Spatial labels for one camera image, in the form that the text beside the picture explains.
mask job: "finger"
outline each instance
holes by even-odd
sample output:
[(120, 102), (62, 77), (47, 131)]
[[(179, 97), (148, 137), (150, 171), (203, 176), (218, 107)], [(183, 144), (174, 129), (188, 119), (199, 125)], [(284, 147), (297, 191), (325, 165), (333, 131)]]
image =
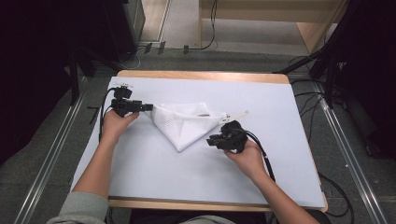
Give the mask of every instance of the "finger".
[(127, 117), (125, 117), (125, 119), (127, 119), (129, 122), (132, 122), (135, 119), (137, 119), (138, 117), (139, 117), (139, 112), (136, 112), (131, 115), (128, 115)]
[(235, 157), (236, 157), (235, 153), (233, 153), (229, 150), (223, 150), (223, 152), (230, 160), (232, 160), (232, 161), (235, 160)]

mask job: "gray sleeve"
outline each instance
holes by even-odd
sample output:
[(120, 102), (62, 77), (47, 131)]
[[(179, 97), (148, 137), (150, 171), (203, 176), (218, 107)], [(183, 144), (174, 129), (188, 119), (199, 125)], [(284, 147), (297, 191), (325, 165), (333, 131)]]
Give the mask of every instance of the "gray sleeve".
[(86, 192), (70, 192), (58, 217), (50, 223), (104, 223), (107, 199)]

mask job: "folded white cloth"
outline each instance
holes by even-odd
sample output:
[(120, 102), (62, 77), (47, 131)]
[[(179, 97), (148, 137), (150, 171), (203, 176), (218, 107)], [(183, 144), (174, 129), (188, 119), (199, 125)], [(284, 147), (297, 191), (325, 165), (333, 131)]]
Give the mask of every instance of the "folded white cloth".
[(155, 105), (148, 115), (178, 152), (215, 128), (226, 113), (209, 112), (205, 103)]

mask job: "wrist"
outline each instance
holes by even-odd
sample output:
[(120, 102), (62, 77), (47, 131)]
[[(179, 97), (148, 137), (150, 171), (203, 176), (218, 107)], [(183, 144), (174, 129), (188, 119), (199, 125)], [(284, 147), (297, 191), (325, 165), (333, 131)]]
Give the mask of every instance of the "wrist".
[(271, 179), (271, 177), (265, 172), (265, 170), (260, 170), (257, 171), (255, 173), (253, 173), (253, 175), (250, 176), (251, 181), (253, 181), (254, 184), (258, 184), (261, 181), (267, 181), (267, 179)]
[(103, 134), (99, 144), (115, 146), (118, 142), (119, 138), (116, 135)]

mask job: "white surface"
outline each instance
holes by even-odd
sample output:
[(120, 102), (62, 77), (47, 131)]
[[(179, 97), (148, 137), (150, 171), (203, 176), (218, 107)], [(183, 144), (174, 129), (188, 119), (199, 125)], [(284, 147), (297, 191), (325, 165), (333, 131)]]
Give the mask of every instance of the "white surface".
[[(242, 127), (256, 134), (273, 166), (276, 183), (301, 206), (324, 207), (316, 167), (289, 84), (113, 77), (134, 84), (131, 99), (144, 104), (206, 102), (209, 110), (238, 113)], [(113, 158), (111, 196), (258, 203), (266, 201), (236, 165), (206, 138), (177, 153), (145, 114), (121, 137)], [(81, 158), (73, 186), (98, 144), (98, 121)]]

